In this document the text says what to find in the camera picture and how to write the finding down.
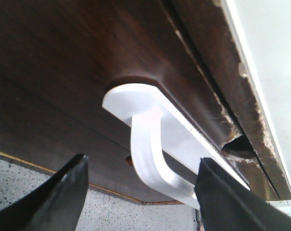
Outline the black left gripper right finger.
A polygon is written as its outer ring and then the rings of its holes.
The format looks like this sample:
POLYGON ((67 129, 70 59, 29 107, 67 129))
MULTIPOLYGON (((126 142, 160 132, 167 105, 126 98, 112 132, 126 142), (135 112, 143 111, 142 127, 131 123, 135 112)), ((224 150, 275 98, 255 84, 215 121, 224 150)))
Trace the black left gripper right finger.
POLYGON ((195 192, 207 231, 291 231, 291 217, 247 190, 211 158, 202 158, 195 192))

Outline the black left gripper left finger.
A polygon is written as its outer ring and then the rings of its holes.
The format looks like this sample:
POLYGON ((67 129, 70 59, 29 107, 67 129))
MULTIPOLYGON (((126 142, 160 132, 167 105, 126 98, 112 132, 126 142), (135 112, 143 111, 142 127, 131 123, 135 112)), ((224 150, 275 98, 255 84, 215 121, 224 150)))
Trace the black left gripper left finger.
POLYGON ((88 157, 77 154, 44 184, 1 210, 0 231, 74 231, 88 183, 88 157))

